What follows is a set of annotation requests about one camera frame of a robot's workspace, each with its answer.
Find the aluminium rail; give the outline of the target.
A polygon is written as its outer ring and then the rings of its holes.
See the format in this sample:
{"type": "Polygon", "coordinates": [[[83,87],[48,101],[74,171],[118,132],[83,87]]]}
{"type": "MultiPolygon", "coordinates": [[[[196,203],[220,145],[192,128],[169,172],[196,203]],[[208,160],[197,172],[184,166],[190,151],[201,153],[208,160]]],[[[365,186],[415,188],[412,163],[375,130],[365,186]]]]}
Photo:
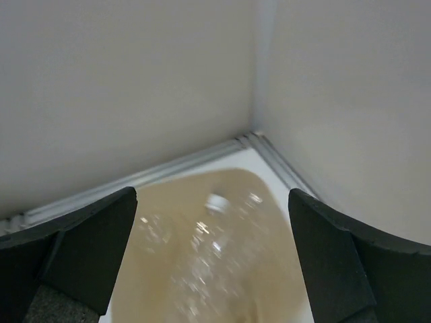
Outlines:
{"type": "Polygon", "coordinates": [[[306,183],[287,160],[273,147],[262,134],[249,133],[246,135],[251,147],[257,151],[264,162],[289,189],[299,188],[310,196],[320,199],[320,196],[306,183]]]}
{"type": "Polygon", "coordinates": [[[239,151],[248,149],[250,147],[248,138],[253,135],[253,133],[246,133],[201,151],[176,158],[172,161],[134,173],[119,180],[109,182],[108,184],[103,184],[67,198],[57,200],[43,207],[24,211],[6,219],[2,219],[1,235],[5,236],[17,231],[22,231],[45,221],[76,211],[124,187],[130,186],[140,188],[148,184],[160,182],[165,178],[175,176],[193,168],[198,168],[204,164],[214,162],[218,159],[222,159],[239,151]]]}

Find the back aluminium rail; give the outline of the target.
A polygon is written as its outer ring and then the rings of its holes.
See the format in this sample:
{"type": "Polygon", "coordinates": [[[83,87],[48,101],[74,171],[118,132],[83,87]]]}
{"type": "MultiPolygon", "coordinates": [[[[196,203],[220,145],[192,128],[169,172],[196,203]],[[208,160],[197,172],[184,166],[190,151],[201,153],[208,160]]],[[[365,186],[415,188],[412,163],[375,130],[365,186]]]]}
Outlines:
{"type": "Polygon", "coordinates": [[[218,159],[222,159],[239,151],[248,149],[250,147],[248,138],[253,135],[253,133],[246,133],[201,151],[176,158],[172,161],[134,173],[119,180],[109,182],[108,184],[103,184],[67,198],[57,200],[43,207],[24,211],[6,219],[2,219],[1,235],[5,236],[17,231],[22,231],[45,221],[76,211],[124,187],[130,186],[140,188],[148,184],[160,182],[165,178],[175,176],[193,168],[198,168],[204,164],[214,162],[218,159]]]}

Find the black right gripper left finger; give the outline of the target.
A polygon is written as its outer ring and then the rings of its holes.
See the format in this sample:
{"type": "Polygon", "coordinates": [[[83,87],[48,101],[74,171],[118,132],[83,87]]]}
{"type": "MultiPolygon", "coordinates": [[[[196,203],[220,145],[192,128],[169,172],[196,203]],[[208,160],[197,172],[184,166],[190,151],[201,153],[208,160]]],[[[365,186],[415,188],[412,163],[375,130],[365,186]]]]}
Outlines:
{"type": "Polygon", "coordinates": [[[137,210],[126,187],[1,238],[2,322],[98,322],[105,315],[137,210]]]}

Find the clear capless bottle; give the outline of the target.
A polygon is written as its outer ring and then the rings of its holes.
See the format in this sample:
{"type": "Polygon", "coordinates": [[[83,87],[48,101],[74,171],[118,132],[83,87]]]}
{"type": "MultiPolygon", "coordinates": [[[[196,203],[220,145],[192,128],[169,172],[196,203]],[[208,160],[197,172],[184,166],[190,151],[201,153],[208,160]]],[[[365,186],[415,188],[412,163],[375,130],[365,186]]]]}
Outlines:
{"type": "Polygon", "coordinates": [[[285,322],[289,231],[259,195],[208,197],[200,213],[141,215],[139,304],[149,322],[285,322]]]}

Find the beige plastic bin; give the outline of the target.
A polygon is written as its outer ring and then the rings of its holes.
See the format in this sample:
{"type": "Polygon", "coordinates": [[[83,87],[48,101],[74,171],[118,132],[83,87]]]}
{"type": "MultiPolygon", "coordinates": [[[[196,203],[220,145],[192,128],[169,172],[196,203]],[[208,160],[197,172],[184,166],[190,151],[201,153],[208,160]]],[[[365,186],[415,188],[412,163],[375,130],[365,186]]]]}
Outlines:
{"type": "Polygon", "coordinates": [[[290,225],[230,169],[137,190],[107,322],[312,322],[290,225]]]}

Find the left aluminium rail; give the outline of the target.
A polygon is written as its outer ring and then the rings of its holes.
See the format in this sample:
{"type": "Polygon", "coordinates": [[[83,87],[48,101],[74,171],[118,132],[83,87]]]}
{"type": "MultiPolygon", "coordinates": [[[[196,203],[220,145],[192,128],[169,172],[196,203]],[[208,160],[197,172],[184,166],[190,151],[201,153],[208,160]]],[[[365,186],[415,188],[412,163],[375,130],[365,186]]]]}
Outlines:
{"type": "Polygon", "coordinates": [[[320,199],[320,196],[306,183],[287,160],[273,147],[262,134],[249,133],[246,135],[251,147],[257,151],[264,162],[289,189],[299,188],[310,196],[320,199]]]}

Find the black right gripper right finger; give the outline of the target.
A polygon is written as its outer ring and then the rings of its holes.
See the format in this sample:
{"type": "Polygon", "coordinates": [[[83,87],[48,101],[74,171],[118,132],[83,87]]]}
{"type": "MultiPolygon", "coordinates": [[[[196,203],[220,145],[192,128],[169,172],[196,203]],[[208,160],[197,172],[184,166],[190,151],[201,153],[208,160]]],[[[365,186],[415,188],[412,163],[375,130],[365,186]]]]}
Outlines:
{"type": "Polygon", "coordinates": [[[351,218],[299,188],[290,223],[315,322],[429,322],[430,247],[351,218]]]}

